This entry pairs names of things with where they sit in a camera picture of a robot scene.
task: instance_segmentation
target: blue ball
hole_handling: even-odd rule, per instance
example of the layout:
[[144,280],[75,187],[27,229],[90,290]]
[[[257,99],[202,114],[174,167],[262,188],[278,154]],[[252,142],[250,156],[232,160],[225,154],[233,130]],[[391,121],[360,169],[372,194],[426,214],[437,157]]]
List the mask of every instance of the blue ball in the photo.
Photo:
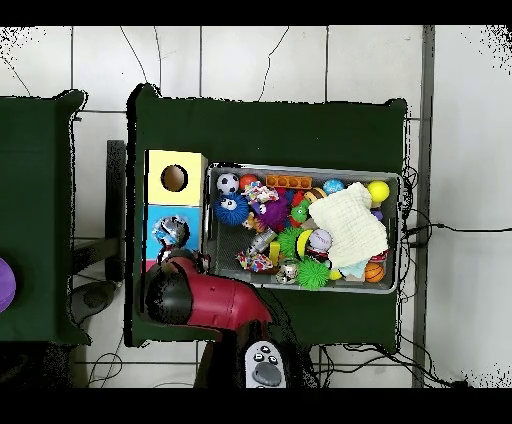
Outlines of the blue ball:
[[345,188],[345,184],[343,184],[343,181],[340,181],[340,180],[336,180],[336,179],[331,179],[331,180],[327,180],[325,183],[324,183],[324,191],[326,192],[327,195],[329,194],[333,194],[333,193],[336,193],[337,191],[341,191]]

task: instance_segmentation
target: white controller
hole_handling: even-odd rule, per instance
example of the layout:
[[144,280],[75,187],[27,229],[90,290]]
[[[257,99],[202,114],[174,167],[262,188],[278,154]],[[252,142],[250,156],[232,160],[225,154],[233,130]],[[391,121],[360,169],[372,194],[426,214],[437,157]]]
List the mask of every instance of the white controller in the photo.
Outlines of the white controller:
[[245,387],[286,387],[283,359],[272,343],[256,342],[245,352]]

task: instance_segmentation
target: ball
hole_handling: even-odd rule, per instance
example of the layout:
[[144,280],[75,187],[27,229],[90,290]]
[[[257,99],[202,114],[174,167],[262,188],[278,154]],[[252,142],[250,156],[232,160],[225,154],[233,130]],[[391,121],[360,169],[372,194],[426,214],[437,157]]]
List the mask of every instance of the ball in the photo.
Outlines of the ball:
[[381,264],[368,262],[364,269],[364,279],[369,283],[378,283],[384,278],[384,267]]
[[234,194],[240,187],[240,181],[235,174],[221,174],[217,179],[217,188],[221,194]]
[[372,196],[372,202],[383,202],[389,196],[389,186],[384,181],[372,181],[367,188]]
[[240,188],[245,190],[245,186],[251,184],[255,181],[258,181],[258,177],[252,174],[245,174],[240,177]]
[[336,193],[337,191],[341,191],[345,188],[345,184],[343,184],[343,181],[337,180],[335,178],[327,180],[324,183],[324,191],[329,194]]
[[318,228],[309,236],[309,244],[315,249],[327,252],[332,244],[331,236],[327,231]]

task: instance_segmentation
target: plush toy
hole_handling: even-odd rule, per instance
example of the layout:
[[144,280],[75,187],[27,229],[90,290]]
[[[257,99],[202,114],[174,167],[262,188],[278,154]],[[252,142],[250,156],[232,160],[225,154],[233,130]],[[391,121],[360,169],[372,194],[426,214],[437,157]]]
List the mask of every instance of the plush toy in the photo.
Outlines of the plush toy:
[[270,227],[276,233],[279,233],[284,230],[284,221],[288,216],[289,204],[284,189],[278,188],[277,193],[279,199],[261,205],[258,220],[266,227]]
[[242,222],[242,225],[248,230],[254,229],[258,233],[265,231],[265,226],[254,216],[254,212],[249,212],[249,216],[244,222]]
[[303,222],[308,219],[308,208],[311,202],[307,199],[303,199],[298,206],[292,208],[290,213],[290,224],[292,227],[298,228]]

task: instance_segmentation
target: green spiky ball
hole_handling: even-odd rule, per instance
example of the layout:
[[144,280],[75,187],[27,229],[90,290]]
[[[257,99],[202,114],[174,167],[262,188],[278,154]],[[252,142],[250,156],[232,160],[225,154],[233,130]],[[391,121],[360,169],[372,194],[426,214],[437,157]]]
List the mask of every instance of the green spiky ball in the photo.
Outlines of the green spiky ball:
[[329,268],[310,258],[304,258],[299,265],[297,281],[308,290],[318,290],[327,284]]
[[302,228],[288,227],[279,234],[277,237],[279,249],[285,257],[295,258],[295,243],[297,242],[297,237],[299,237],[303,231]]

